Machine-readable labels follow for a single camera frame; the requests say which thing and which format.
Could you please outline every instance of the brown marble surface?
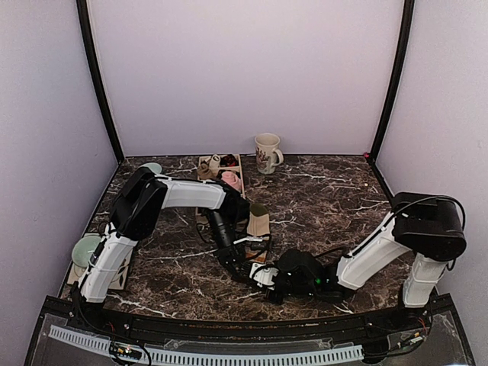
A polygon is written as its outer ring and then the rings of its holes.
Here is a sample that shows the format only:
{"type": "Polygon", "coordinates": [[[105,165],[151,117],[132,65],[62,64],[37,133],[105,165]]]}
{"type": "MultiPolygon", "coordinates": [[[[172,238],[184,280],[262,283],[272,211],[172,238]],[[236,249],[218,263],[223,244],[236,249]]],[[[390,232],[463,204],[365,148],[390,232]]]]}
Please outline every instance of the brown marble surface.
{"type": "MultiPolygon", "coordinates": [[[[196,178],[197,157],[128,158],[111,182],[89,232],[108,218],[111,200],[145,162],[164,173],[196,178]]],[[[246,195],[270,211],[277,259],[289,248],[318,254],[334,246],[359,244],[383,219],[389,204],[360,156],[285,156],[273,175],[261,175],[255,157],[242,157],[246,195]]],[[[332,305],[288,297],[271,304],[264,294],[229,275],[209,253],[195,229],[194,209],[161,212],[155,232],[137,246],[124,291],[110,291],[105,307],[179,319],[245,321],[289,320],[363,313],[397,304],[397,293],[413,256],[406,254],[378,272],[351,299],[332,305]]],[[[68,298],[69,286],[62,297],[68,298]]]]}

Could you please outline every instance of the light green bowl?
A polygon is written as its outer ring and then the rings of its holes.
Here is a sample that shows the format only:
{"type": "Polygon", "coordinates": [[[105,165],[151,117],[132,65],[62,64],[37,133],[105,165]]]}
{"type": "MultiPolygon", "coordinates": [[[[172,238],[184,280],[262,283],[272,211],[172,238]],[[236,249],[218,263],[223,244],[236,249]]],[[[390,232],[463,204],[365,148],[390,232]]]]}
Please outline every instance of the light green bowl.
{"type": "Polygon", "coordinates": [[[141,166],[145,166],[145,167],[151,169],[151,171],[154,174],[161,174],[161,172],[162,172],[162,167],[157,162],[147,162],[146,164],[142,164],[141,166]]]}
{"type": "Polygon", "coordinates": [[[101,237],[98,235],[87,235],[81,238],[73,248],[71,252],[71,259],[73,263],[81,268],[88,267],[88,261],[92,256],[92,253],[97,248],[101,241],[101,237]]]}

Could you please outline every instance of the white ceramic mug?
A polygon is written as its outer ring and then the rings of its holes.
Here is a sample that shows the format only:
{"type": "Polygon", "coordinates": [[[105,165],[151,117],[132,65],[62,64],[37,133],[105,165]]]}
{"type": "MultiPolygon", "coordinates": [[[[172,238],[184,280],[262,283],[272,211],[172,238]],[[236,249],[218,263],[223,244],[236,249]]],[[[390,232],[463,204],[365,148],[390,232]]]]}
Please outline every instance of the white ceramic mug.
{"type": "Polygon", "coordinates": [[[218,169],[220,167],[220,156],[217,154],[212,155],[210,161],[208,162],[210,169],[218,169]]]}
{"type": "Polygon", "coordinates": [[[273,133],[260,133],[256,142],[256,164],[258,172],[271,174],[283,161],[283,153],[279,150],[280,138],[273,133]]]}

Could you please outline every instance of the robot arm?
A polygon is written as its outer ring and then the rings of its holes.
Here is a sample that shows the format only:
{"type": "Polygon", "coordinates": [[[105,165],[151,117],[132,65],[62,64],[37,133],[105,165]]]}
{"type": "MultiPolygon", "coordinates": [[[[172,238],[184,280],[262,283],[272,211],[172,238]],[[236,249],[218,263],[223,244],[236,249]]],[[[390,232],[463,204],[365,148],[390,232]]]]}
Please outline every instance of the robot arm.
{"type": "Polygon", "coordinates": [[[201,207],[219,248],[222,265],[233,270],[232,262],[245,253],[235,247],[233,223],[249,215],[249,203],[230,186],[217,181],[192,181],[155,175],[139,168],[112,204],[110,223],[104,238],[80,277],[78,291],[87,303],[103,303],[108,287],[137,243],[153,232],[159,211],[167,207],[201,207]]]}
{"type": "Polygon", "coordinates": [[[339,262],[322,266],[308,252],[286,251],[276,264],[277,273],[251,278],[268,285],[268,298],[280,303],[287,294],[340,302],[364,285],[398,256],[416,252],[412,271],[403,285],[403,304],[424,307],[447,264],[466,249],[458,202],[445,196],[399,193],[392,211],[359,246],[339,262]]]}

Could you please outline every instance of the white backdrop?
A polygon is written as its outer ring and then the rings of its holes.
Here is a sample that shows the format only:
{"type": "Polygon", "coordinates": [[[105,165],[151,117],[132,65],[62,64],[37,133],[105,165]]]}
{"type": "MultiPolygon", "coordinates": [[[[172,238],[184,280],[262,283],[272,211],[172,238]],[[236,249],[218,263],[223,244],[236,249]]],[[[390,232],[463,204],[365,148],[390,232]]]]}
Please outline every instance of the white backdrop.
{"type": "Polygon", "coordinates": [[[0,365],[24,364],[117,162],[76,3],[0,2],[0,365]]]}
{"type": "Polygon", "coordinates": [[[362,154],[400,29],[396,0],[91,1],[98,58],[128,156],[362,154]]]}
{"type": "Polygon", "coordinates": [[[451,292],[479,364],[488,360],[488,2],[416,2],[378,166],[394,193],[449,194],[467,211],[451,292]]]}

